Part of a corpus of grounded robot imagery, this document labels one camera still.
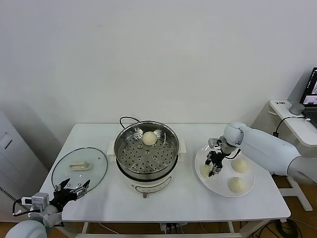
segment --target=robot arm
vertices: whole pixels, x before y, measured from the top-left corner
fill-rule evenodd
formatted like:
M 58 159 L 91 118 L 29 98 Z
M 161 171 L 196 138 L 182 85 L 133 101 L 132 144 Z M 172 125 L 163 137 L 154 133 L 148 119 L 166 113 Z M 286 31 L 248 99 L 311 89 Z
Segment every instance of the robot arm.
M 15 212 L 15 203 L 13 204 L 13 215 L 20 216 L 30 213 L 29 220 L 18 223 L 5 236 L 5 238 L 47 238 L 50 228 L 63 223 L 61 213 L 64 206 L 69 201 L 76 201 L 87 193 L 90 180 L 84 185 L 69 189 L 65 188 L 70 179 L 67 179 L 55 186 L 54 198 L 48 203 L 47 193 L 37 193 L 33 197 L 23 197 L 16 202 L 23 205 L 32 205 L 33 211 L 21 213 Z
M 209 144 L 215 147 L 214 142 L 209 141 Z M 210 176 L 217 174 L 216 171 L 219 173 L 221 160 L 239 148 L 244 155 L 271 174 L 288 175 L 300 183 L 317 184 L 317 159 L 301 156 L 294 145 L 266 132 L 252 129 L 241 122 L 233 122 L 225 128 L 224 136 L 218 140 L 218 144 L 220 153 L 215 155 L 213 152 L 206 160 L 206 164 L 209 161 L 213 163 Z

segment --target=white table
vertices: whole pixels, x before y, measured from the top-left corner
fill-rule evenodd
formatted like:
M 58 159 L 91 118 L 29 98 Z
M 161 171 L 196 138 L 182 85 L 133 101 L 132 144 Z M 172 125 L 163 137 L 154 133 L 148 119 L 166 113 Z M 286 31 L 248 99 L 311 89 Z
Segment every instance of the white table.
M 281 119 L 296 116 L 289 112 L 292 103 L 294 102 L 287 100 L 270 100 L 269 102 L 270 106 Z M 305 119 L 289 118 L 285 119 L 284 123 L 303 145 L 308 147 L 317 146 L 317 128 L 309 121 L 305 121 Z M 299 185 L 290 177 L 287 177 L 287 180 L 291 185 L 291 188 L 280 188 L 281 194 L 284 197 L 297 197 L 305 211 L 312 211 L 313 208 Z
M 281 119 L 296 117 L 296 115 L 289 112 L 292 102 L 287 100 L 270 100 L 269 104 Z M 303 145 L 308 147 L 317 146 L 317 128 L 309 121 L 305 121 L 305 119 L 286 119 L 284 123 Z
M 258 221 L 244 226 L 240 233 L 220 237 L 247 236 L 271 219 L 284 219 L 290 211 L 268 171 L 252 163 L 255 186 L 239 198 L 226 198 L 204 187 L 196 178 L 193 160 L 210 137 L 223 135 L 225 124 L 170 124 L 186 143 L 186 157 L 175 168 L 171 184 L 144 199 L 126 187 L 115 162 L 109 163 L 101 183 L 63 211 L 64 221 L 72 222 L 219 222 Z M 77 124 L 60 151 L 54 165 L 70 151 L 94 147 L 105 154 L 109 143 L 122 130 L 118 124 Z M 41 192 L 53 197 L 49 172 Z

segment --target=floor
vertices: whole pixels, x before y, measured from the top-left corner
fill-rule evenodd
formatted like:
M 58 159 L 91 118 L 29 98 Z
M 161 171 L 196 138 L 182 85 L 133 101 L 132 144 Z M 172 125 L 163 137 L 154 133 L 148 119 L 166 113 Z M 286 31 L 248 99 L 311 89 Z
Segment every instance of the floor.
M 278 187 L 280 188 L 288 188 L 289 184 L 285 177 L 274 177 L 274 180 Z M 307 199 L 311 203 L 313 207 L 313 211 L 306 212 L 303 210 L 301 204 L 299 203 L 298 199 L 295 197 L 286 197 L 285 201 L 288 207 L 291 210 L 291 218 L 301 220 L 313 227 L 317 227 L 317 187 L 316 186 L 308 186 L 302 185 L 301 186 L 304 194 L 306 195 Z M 107 227 L 113 229 L 120 234 L 163 234 L 159 228 L 159 224 L 157 223 L 104 223 Z M 314 230 L 310 227 L 307 227 L 299 222 L 297 222 L 298 227 L 300 228 L 304 238 L 317 238 L 317 230 Z M 14 223 L 0 223 L 0 238 L 4 238 L 5 234 L 11 227 L 14 226 Z M 76 229 L 78 233 L 81 233 L 83 228 L 83 223 L 74 223 L 71 226 Z M 204 229 L 208 233 L 218 233 L 222 229 L 222 232 L 229 232 L 227 224 L 223 226 L 221 223 L 203 223 Z M 239 230 L 240 223 L 235 222 L 234 228 L 236 231 Z M 282 236 L 277 232 L 274 227 L 274 224 L 269 226 L 273 232 L 275 232 L 280 238 Z M 199 223 L 189 223 L 184 225 L 183 231 L 186 234 L 201 234 L 206 233 Z M 87 233 L 92 234 L 111 234 L 110 231 L 101 227 L 98 223 L 90 223 L 88 226 Z M 53 229 L 50 238 L 65 238 L 66 236 L 63 235 L 57 229 Z M 264 229 L 261 238 L 273 238 L 273 235 L 268 229 Z

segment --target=glass lid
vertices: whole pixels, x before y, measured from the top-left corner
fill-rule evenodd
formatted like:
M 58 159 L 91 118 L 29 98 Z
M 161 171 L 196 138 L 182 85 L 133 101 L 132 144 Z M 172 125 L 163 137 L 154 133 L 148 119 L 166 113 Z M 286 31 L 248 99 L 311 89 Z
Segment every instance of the glass lid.
M 55 166 L 52 185 L 70 178 L 65 188 L 77 188 L 90 180 L 90 191 L 101 182 L 107 168 L 108 161 L 103 152 L 95 148 L 79 148 L 65 155 Z

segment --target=white wall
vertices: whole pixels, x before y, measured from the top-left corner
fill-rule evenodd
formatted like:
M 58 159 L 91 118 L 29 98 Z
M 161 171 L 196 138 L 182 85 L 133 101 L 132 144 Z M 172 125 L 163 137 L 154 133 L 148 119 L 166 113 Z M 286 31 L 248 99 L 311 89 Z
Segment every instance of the white wall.
M 1 0 L 0 110 L 49 166 L 78 122 L 251 124 L 317 61 L 314 0 Z

